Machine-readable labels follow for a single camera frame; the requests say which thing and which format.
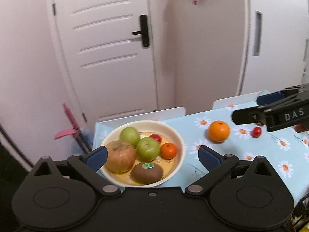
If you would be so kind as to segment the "blue plastic bag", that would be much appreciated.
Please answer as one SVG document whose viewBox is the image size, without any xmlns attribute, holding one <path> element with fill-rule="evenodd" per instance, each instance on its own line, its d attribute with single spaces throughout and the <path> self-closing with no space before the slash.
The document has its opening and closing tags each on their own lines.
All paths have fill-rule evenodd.
<svg viewBox="0 0 309 232">
<path fill-rule="evenodd" d="M 71 145 L 72 154 L 89 154 L 92 151 L 94 134 L 85 129 L 81 129 L 79 134 L 73 134 Z"/>
</svg>

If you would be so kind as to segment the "brown kiwi with sticker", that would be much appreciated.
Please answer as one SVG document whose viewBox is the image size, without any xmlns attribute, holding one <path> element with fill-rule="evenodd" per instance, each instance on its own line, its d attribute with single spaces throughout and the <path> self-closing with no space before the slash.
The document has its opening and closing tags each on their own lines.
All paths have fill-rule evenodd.
<svg viewBox="0 0 309 232">
<path fill-rule="evenodd" d="M 131 170 L 130 177 L 140 184 L 148 185 L 161 180 L 163 169 L 156 163 L 139 163 Z"/>
</svg>

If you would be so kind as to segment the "large red yellow apple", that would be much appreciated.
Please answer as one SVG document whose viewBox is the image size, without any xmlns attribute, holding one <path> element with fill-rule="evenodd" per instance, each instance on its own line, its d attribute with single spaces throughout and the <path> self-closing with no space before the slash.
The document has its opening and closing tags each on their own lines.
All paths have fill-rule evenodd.
<svg viewBox="0 0 309 232">
<path fill-rule="evenodd" d="M 107 162 L 105 167 L 113 173 L 125 173 L 129 171 L 135 162 L 136 152 L 134 147 L 126 141 L 112 141 L 106 146 Z"/>
</svg>

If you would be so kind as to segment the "blue daisy tablecloth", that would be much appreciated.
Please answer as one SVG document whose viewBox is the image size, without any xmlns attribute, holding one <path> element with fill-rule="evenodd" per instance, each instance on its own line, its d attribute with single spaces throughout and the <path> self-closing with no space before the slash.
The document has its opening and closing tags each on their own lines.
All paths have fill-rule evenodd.
<svg viewBox="0 0 309 232">
<path fill-rule="evenodd" d="M 235 125 L 230 116 L 236 109 L 252 107 L 255 104 L 256 101 L 252 101 L 160 121 L 174 128 L 186 147 L 184 163 L 179 172 L 160 187 L 179 186 L 184 189 L 207 174 L 208 171 L 197 156 L 199 146 L 207 145 L 219 154 L 234 154 L 241 160 L 265 156 L 283 179 L 294 200 L 298 202 L 308 191 L 308 133 L 297 133 L 292 127 L 267 132 L 266 128 L 262 127 L 261 136 L 252 137 L 251 131 L 256 127 L 255 124 Z M 223 143 L 214 143 L 206 136 L 210 123 L 216 120 L 222 120 L 230 126 L 230 136 Z M 113 130 L 114 128 L 105 125 L 95 129 L 93 148 L 98 148 L 98 141 L 105 139 Z"/>
</svg>

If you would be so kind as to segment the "white wardrobe sliding door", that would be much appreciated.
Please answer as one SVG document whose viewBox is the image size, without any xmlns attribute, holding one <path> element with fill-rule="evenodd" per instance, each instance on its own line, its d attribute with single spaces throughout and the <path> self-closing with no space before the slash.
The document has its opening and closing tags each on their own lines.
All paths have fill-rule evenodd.
<svg viewBox="0 0 309 232">
<path fill-rule="evenodd" d="M 308 47 L 308 0 L 246 0 L 247 49 L 240 93 L 301 83 Z"/>
</svg>

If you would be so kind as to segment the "red cherry tomato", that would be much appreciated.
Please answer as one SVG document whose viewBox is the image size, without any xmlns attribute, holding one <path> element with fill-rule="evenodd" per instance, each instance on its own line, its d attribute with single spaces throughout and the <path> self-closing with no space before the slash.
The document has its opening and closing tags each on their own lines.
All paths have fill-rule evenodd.
<svg viewBox="0 0 309 232">
<path fill-rule="evenodd" d="M 158 135 L 158 134 L 151 134 L 150 138 L 154 139 L 155 141 L 157 141 L 158 143 L 162 142 L 162 138 Z"/>
<path fill-rule="evenodd" d="M 262 134 L 262 129 L 261 129 L 260 127 L 258 127 L 258 126 L 255 127 L 255 128 L 252 130 L 252 132 L 251 132 L 251 135 L 252 135 L 252 137 L 254 137 L 254 138 L 260 137 L 261 134 Z"/>
</svg>

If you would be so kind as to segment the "grey curved pole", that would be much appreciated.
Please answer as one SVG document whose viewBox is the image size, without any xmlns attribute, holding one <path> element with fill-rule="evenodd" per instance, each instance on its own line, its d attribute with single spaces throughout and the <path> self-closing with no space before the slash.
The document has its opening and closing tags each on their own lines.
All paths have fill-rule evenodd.
<svg viewBox="0 0 309 232">
<path fill-rule="evenodd" d="M 1 145 L 4 149 L 26 170 L 31 171 L 34 167 L 33 162 L 26 154 L 17 146 L 12 137 L 7 133 L 3 125 L 0 125 Z"/>
</svg>

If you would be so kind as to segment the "white panel door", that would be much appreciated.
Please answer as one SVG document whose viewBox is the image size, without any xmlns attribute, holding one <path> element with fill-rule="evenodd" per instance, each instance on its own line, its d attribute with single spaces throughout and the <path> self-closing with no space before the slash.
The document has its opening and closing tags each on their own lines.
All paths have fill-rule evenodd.
<svg viewBox="0 0 309 232">
<path fill-rule="evenodd" d="M 85 122 L 157 109 L 152 47 L 144 48 L 139 16 L 148 0 L 52 0 L 70 84 Z M 151 28 L 148 19 L 149 40 Z"/>
</svg>

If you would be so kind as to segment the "green apple with stem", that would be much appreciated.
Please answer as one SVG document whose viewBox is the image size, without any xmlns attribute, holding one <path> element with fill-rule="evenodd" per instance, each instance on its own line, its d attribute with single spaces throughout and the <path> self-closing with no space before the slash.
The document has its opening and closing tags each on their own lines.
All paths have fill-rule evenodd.
<svg viewBox="0 0 309 232">
<path fill-rule="evenodd" d="M 137 146 L 138 141 L 140 140 L 140 134 L 135 127 L 126 127 L 119 134 L 119 139 L 130 143 L 134 148 Z"/>
</svg>

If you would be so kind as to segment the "cream yellow cartoon plate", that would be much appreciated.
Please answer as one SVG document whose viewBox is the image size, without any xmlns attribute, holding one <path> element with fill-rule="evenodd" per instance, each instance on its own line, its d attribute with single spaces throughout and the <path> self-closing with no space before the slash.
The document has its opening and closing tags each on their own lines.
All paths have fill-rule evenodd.
<svg viewBox="0 0 309 232">
<path fill-rule="evenodd" d="M 186 147 L 182 137 L 178 134 L 178 132 L 168 125 L 152 120 L 141 120 L 127 123 L 111 131 L 102 141 L 98 141 L 97 147 L 106 146 L 109 142 L 120 140 L 119 134 L 124 128 L 129 126 L 135 127 L 138 130 L 140 139 L 144 137 L 150 137 L 151 134 L 158 134 L 162 138 L 160 146 L 168 142 L 173 143 L 177 148 L 177 155 L 171 160 L 165 160 L 160 156 L 159 153 L 159 156 L 157 156 L 157 158 L 151 162 L 161 166 L 163 169 L 163 177 L 160 181 L 148 185 L 143 185 L 134 181 L 130 177 L 130 172 L 136 164 L 146 163 L 139 160 L 137 149 L 135 147 L 134 149 L 136 152 L 136 159 L 133 167 L 125 173 L 113 173 L 103 165 L 100 171 L 104 175 L 104 178 L 112 182 L 112 184 L 121 186 L 122 188 L 153 188 L 165 183 L 170 178 L 172 178 L 182 166 L 185 158 Z"/>
</svg>

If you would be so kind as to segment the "large orange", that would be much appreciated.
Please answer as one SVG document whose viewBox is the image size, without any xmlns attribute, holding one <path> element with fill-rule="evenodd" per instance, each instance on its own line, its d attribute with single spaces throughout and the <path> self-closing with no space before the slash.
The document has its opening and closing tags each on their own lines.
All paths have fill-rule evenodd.
<svg viewBox="0 0 309 232">
<path fill-rule="evenodd" d="M 230 127 L 226 122 L 217 120 L 210 124 L 207 134 L 214 142 L 224 142 L 230 136 Z"/>
</svg>

